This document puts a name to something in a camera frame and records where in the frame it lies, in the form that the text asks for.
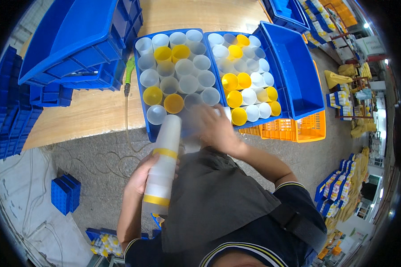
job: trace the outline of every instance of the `worker in background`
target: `worker in background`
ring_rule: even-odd
[[[141,202],[158,154],[144,158],[129,179],[117,226],[126,265],[310,266],[326,226],[309,192],[278,157],[241,141],[223,108],[215,108],[221,116],[212,107],[197,112],[205,147],[181,156],[168,216],[154,239],[140,239]],[[250,164],[275,184],[275,192],[229,156]]]

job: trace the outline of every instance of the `concrete floor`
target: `concrete floor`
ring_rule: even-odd
[[[311,55],[317,63],[325,98],[329,90],[324,70],[337,73],[338,64],[318,49],[312,50]],[[325,111],[327,137],[322,141],[298,144],[262,140],[251,135],[240,137],[250,145],[277,155],[290,166],[299,181],[314,196],[316,186],[338,168],[340,160],[348,158],[351,152],[359,152],[362,145],[366,144],[366,139],[351,138],[349,121],[334,118],[334,109],[326,108]],[[80,206],[73,213],[73,218],[86,239],[87,227],[116,229],[122,190],[127,178],[139,159],[153,149],[145,128],[131,130],[129,134],[135,150],[145,147],[139,152],[133,152],[122,131],[58,143],[52,152],[55,167],[70,173],[82,183]],[[251,166],[244,162],[238,164],[265,189],[274,190],[274,185]],[[143,213],[142,231],[151,234],[154,228],[156,225],[150,215]]]

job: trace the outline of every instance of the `dark t-shirt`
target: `dark t-shirt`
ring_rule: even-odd
[[[273,195],[326,232],[325,223],[302,184],[281,184]],[[163,253],[162,239],[158,235],[150,240],[131,241],[124,255],[126,265],[131,267],[209,267],[229,250],[239,250],[255,257],[266,266],[274,267],[310,266],[316,257],[312,247],[283,230],[269,214],[222,238],[181,253]]]

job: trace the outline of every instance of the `wooden table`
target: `wooden table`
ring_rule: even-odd
[[[138,36],[170,29],[252,33],[268,21],[257,0],[141,0],[144,24]],[[24,56],[27,43],[21,50]],[[131,77],[128,128],[145,127],[136,72]],[[23,150],[125,129],[125,97],[120,91],[74,90],[69,107],[44,108]]]

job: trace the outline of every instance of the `yellow plastic cup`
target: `yellow plastic cup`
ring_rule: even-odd
[[[171,48],[169,47],[158,47],[154,51],[154,59],[159,64],[164,61],[171,61]]]
[[[242,49],[239,46],[236,45],[231,45],[229,46],[229,56],[227,59],[229,60],[235,60],[235,59],[240,59],[244,53],[242,52]]]
[[[278,101],[268,102],[270,109],[272,110],[272,116],[279,116],[281,107]]]
[[[163,101],[163,107],[171,114],[180,112],[184,107],[184,100],[179,94],[173,93],[168,95]]]
[[[172,48],[172,63],[176,64],[180,59],[187,59],[190,56],[190,48],[178,44]]]
[[[243,108],[235,108],[230,111],[232,116],[232,124],[241,126],[247,122],[248,116]]]
[[[143,100],[147,105],[159,105],[162,97],[162,91],[157,86],[150,86],[143,93]]]
[[[227,91],[236,90],[239,85],[238,77],[233,73],[227,73],[223,75],[221,78],[221,83],[223,84],[224,89]]]
[[[240,48],[250,45],[250,39],[248,39],[248,37],[246,37],[245,35],[236,35],[236,40],[238,41],[236,45]]]
[[[269,98],[269,100],[267,100],[266,102],[278,100],[278,91],[276,91],[275,87],[269,86],[269,87],[265,88],[265,90],[266,90],[267,96]]]
[[[242,72],[238,74],[238,90],[245,89],[251,86],[251,76],[248,73]]]
[[[230,91],[227,96],[227,104],[232,109],[239,108],[242,105],[242,94],[239,91]]]

